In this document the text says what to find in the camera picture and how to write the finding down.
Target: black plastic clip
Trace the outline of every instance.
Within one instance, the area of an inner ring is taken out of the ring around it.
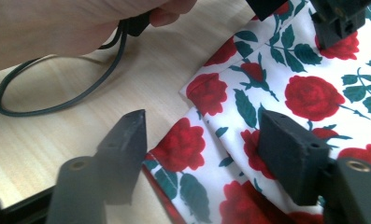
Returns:
[[[365,24],[365,9],[371,0],[311,0],[312,15],[322,49],[348,37]]]
[[[281,5],[288,0],[246,0],[260,21],[272,15]]]
[[[316,205],[320,196],[327,224],[371,224],[371,164],[336,161],[312,132],[277,112],[262,114],[258,153],[298,205]]]
[[[127,19],[129,21],[128,34],[130,36],[139,36],[150,25],[150,13],[148,11],[139,16]]]

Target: finger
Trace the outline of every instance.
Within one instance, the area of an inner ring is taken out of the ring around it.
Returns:
[[[150,13],[150,24],[154,27],[164,26],[178,20],[179,14],[156,8]]]
[[[161,5],[160,8],[176,14],[185,14],[188,13],[195,4],[196,0],[171,0]]]
[[[110,14],[110,16],[114,16],[115,18],[119,17],[119,19],[127,19],[160,7],[169,1],[170,0],[104,0],[103,2],[107,9],[106,13],[108,13],[109,10],[111,12],[113,11],[113,14]]]

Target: fabric fold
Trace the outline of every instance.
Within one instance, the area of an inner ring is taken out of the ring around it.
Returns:
[[[251,20],[180,91],[195,107],[145,166],[186,223],[322,223],[323,199],[296,205],[258,156],[266,109],[323,139],[331,158],[371,163],[371,6],[364,27],[326,50],[313,10],[292,0]]]

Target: clamp jaw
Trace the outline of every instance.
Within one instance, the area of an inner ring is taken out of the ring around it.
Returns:
[[[124,115],[93,157],[65,162],[56,185],[8,208],[0,224],[107,223],[105,205],[130,204],[147,153],[145,110]]]
[[[258,153],[298,205],[324,199],[326,224],[371,224],[371,164],[329,159],[328,145],[277,112],[262,114]]]
[[[288,0],[246,0],[263,21]],[[328,49],[365,24],[365,9],[371,0],[311,0],[316,13],[311,16],[320,48]]]

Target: black cable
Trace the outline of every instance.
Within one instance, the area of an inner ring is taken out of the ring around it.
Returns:
[[[126,45],[127,33],[128,33],[128,29],[129,29],[128,27],[129,27],[128,21],[121,21],[118,25],[117,32],[116,32],[114,38],[112,39],[112,41],[99,48],[99,49],[111,48],[119,41],[119,39],[121,40],[121,43],[120,43],[120,46],[119,46],[119,49],[118,49],[118,53],[117,53],[114,61],[112,62],[111,66],[86,91],[84,91],[83,93],[81,93],[77,97],[75,97],[75,98],[73,98],[73,99],[71,99],[67,102],[64,102],[60,105],[55,105],[55,106],[52,106],[52,107],[49,107],[49,108],[45,108],[45,109],[40,109],[40,110],[35,110],[35,111],[26,111],[26,112],[17,112],[17,111],[11,111],[11,110],[5,109],[2,105],[2,98],[4,96],[5,90],[7,89],[7,86],[9,85],[9,83],[14,78],[16,78],[22,72],[23,69],[25,69],[26,67],[30,66],[30,64],[39,60],[39,59],[34,59],[34,60],[31,60],[31,61],[28,61],[26,63],[23,63],[23,64],[19,65],[18,67],[16,67],[13,71],[11,71],[2,80],[2,82],[0,84],[0,113],[3,114],[3,115],[6,115],[6,116],[10,116],[10,117],[31,117],[31,116],[45,115],[45,114],[57,112],[59,110],[67,109],[68,107],[78,103],[80,100],[82,100],[87,95],[89,95],[92,91],[97,89],[97,87],[100,86],[101,83],[103,83],[111,75],[113,70],[118,65],[119,61],[121,60],[121,56],[124,53],[124,47]]]

